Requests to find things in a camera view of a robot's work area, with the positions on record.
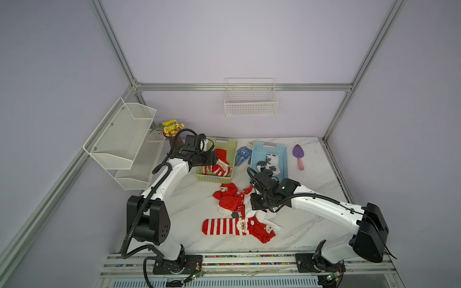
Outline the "red snowflake sock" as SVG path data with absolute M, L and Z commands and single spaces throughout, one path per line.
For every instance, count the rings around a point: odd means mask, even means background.
M 227 170 L 229 168 L 229 163 L 227 162 L 227 150 L 216 148 L 214 151 L 218 157 L 217 165 L 222 169 Z

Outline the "white grey sport sock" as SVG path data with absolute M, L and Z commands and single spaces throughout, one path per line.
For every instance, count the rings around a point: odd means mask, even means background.
M 265 160 L 257 163 L 256 168 L 258 172 L 264 172 L 270 177 L 278 176 L 280 174 L 279 156 L 272 153 L 267 154 Z

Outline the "red white striped santa sock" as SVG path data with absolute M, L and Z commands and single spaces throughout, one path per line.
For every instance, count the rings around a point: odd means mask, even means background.
M 202 224 L 205 235 L 249 235 L 248 221 L 245 218 L 207 219 Z

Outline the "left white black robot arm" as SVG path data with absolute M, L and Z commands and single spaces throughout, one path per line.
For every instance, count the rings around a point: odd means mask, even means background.
M 120 255 L 128 259 L 144 250 L 153 252 L 155 256 L 145 258 L 144 266 L 153 260 L 155 273 L 179 274 L 186 268 L 184 246 L 169 235 L 171 222 L 166 200 L 192 168 L 213 166 L 218 161 L 214 143 L 207 147 L 211 139 L 205 134 L 184 128 L 174 140 L 183 133 L 187 135 L 182 147 L 172 146 L 165 159 L 152 170 L 154 175 L 158 175 L 152 186 L 127 201 L 127 230 Z

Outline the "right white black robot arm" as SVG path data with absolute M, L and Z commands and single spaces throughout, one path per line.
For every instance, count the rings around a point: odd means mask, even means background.
M 256 194 L 250 198 L 253 210 L 279 212 L 284 207 L 305 210 L 344 228 L 347 233 L 332 241 L 322 240 L 314 253 L 297 256 L 298 267 L 308 272 L 344 270 L 344 260 L 360 257 L 381 263 L 389 234 L 384 216 L 375 204 L 365 206 L 342 202 L 319 194 L 301 183 L 284 178 L 281 181 L 267 172 L 247 168 Z

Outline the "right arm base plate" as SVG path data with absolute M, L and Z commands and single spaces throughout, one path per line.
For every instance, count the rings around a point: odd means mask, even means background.
M 297 253 L 295 262 L 298 272 L 300 273 L 322 273 L 322 272 L 344 272 L 343 262 L 332 264 L 322 256 L 316 256 L 314 253 Z

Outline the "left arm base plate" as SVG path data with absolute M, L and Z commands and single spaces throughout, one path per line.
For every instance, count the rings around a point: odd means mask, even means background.
M 159 260 L 154 264 L 154 275 L 189 275 L 201 269 L 203 255 L 180 255 L 177 260 Z

